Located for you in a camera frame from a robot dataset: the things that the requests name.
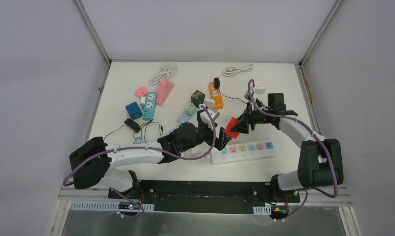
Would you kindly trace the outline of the dark blue cube adapter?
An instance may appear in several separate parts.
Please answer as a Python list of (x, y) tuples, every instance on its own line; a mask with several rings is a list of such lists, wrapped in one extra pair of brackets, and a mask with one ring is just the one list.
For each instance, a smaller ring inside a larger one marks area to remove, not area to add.
[(132, 120), (142, 117), (143, 113), (137, 102), (132, 102), (125, 106), (125, 109)]

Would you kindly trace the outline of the red cube socket adapter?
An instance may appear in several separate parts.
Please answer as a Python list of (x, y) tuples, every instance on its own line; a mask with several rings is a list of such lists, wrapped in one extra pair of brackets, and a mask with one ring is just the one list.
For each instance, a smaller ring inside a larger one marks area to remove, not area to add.
[(226, 134), (236, 139), (239, 136), (239, 132), (232, 131), (232, 128), (239, 122), (239, 119), (232, 117), (228, 126), (226, 127)]

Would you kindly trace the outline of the small white cube adapter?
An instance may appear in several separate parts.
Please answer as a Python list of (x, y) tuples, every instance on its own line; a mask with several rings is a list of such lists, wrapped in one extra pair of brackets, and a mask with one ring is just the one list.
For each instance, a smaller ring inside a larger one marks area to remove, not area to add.
[(204, 99), (204, 104), (206, 107), (210, 108), (210, 109), (214, 109), (215, 108), (215, 100), (210, 99), (210, 98), (205, 98)]

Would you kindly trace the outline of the dark green cube adapter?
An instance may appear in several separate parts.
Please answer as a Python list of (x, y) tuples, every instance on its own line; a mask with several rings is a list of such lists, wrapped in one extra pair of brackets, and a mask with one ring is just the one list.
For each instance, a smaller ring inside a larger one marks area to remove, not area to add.
[(204, 103), (204, 100), (206, 98), (206, 95), (199, 91), (196, 90), (192, 95), (191, 95), (191, 103), (196, 106), (199, 107), (201, 104)]

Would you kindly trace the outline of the light green plug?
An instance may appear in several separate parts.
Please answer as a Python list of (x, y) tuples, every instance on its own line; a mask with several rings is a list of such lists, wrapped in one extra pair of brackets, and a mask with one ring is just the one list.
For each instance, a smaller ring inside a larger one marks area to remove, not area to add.
[(196, 111), (196, 106), (192, 103), (188, 104), (185, 108), (187, 115), (191, 116)]

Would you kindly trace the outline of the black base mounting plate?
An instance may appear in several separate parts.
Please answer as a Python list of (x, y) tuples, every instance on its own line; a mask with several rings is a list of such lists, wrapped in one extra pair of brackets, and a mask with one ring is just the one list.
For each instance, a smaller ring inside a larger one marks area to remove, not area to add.
[(281, 191), (269, 182), (142, 180), (122, 194), (153, 204), (158, 212), (252, 214), (253, 207), (300, 202), (294, 191)]

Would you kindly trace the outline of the white tiger cube adapter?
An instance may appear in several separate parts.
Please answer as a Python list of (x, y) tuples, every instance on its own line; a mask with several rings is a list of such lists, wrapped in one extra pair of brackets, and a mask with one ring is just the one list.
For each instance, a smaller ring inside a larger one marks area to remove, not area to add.
[(266, 92), (266, 84), (264, 81), (256, 80), (251, 90), (258, 95), (263, 95)]

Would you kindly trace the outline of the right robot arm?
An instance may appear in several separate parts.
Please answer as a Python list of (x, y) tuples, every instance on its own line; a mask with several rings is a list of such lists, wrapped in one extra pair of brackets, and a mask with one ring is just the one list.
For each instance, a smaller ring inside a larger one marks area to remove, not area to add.
[(272, 176), (270, 199), (279, 202), (289, 191), (308, 189), (335, 198), (344, 179), (340, 142), (317, 134), (303, 123), (295, 111), (287, 109), (283, 93), (269, 94), (267, 106), (255, 96), (254, 92), (245, 94), (247, 106), (231, 130), (248, 134), (258, 124), (270, 124), (300, 149), (296, 170)]

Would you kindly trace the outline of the small white plug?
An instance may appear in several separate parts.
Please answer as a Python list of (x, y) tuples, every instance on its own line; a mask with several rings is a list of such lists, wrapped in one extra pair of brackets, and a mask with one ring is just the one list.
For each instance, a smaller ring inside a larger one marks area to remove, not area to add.
[(141, 109), (145, 108), (145, 104), (146, 104), (146, 96), (142, 96), (140, 98), (140, 107), (141, 107)]

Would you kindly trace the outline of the white multicolour power strip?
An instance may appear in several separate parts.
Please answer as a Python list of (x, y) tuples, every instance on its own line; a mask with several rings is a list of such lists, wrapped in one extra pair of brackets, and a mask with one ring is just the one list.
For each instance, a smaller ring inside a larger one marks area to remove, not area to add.
[(271, 141), (250, 142), (226, 145), (222, 150), (213, 149), (210, 161), (212, 165), (231, 164), (261, 159), (276, 158), (277, 149)]

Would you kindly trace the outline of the light blue power strip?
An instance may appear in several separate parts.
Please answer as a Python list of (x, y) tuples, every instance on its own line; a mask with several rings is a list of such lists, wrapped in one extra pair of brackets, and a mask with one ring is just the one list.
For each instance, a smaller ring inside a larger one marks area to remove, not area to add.
[[(196, 108), (196, 111), (191, 116), (189, 116), (186, 114), (185, 109), (184, 109), (183, 112), (180, 114), (180, 116), (177, 118), (177, 122), (179, 124), (189, 122), (192, 119), (192, 117), (197, 113), (197, 111), (198, 111), (198, 108)], [(140, 135), (137, 137), (133, 136), (134, 137), (134, 141), (133, 141), (134, 144), (145, 143), (147, 141), (146, 133), (147, 133), (148, 126), (150, 126), (151, 124), (156, 124), (159, 126), (159, 134), (160, 135), (162, 135), (164, 133), (163, 126), (159, 122), (156, 122), (154, 120), (148, 121), (140, 126)]]

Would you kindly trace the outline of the pink square adapter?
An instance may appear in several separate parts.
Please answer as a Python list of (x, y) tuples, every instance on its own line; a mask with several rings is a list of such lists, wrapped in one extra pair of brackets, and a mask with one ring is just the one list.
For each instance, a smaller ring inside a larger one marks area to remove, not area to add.
[(141, 86), (141, 87), (139, 87), (138, 89), (135, 90), (134, 95), (137, 98), (142, 98), (142, 97), (147, 96), (148, 92), (149, 92), (149, 90), (146, 87)]

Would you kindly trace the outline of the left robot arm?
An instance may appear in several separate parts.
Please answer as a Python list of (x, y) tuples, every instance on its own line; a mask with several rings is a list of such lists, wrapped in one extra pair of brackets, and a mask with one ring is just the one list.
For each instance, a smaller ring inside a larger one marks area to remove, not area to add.
[(217, 127), (214, 120), (207, 116), (206, 111), (200, 111), (197, 120), (197, 126), (181, 123), (155, 141), (125, 147), (106, 143), (101, 136), (94, 137), (69, 155), (71, 172), (65, 177), (63, 186), (87, 189), (101, 185), (133, 199), (139, 192), (134, 173), (122, 171), (120, 166), (185, 160), (181, 153), (207, 143), (208, 151), (197, 157), (202, 159), (214, 148), (221, 151), (232, 140), (223, 127)]

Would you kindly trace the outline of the pink wedge power strip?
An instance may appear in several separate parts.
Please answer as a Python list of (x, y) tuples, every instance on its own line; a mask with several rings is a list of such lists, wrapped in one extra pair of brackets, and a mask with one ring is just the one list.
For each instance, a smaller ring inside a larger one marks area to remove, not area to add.
[(162, 106), (172, 90), (174, 89), (175, 84), (168, 81), (168, 80), (161, 80), (159, 87), (158, 87), (158, 92), (157, 92), (157, 100), (156, 103), (159, 106)]

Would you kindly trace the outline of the orange power strip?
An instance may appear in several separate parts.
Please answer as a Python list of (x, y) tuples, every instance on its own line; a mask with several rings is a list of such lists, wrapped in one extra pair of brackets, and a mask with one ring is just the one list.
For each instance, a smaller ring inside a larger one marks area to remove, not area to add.
[(215, 109), (220, 110), (224, 107), (224, 101), (219, 88), (214, 87), (214, 82), (209, 83), (209, 91), (211, 99), (215, 101)]

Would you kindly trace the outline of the teal power strip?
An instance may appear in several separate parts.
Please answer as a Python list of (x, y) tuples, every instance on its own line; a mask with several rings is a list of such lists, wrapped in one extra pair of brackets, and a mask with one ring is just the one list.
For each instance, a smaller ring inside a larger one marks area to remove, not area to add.
[(144, 121), (151, 121), (154, 119), (155, 110), (157, 106), (157, 93), (149, 92), (145, 99), (142, 118)]

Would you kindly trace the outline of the black plug adapter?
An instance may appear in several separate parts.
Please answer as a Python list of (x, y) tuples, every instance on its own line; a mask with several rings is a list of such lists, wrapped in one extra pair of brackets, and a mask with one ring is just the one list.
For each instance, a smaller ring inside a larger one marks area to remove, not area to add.
[(214, 86), (214, 89), (219, 89), (219, 87), (220, 87), (220, 79), (218, 77), (215, 77), (213, 79), (213, 86)]

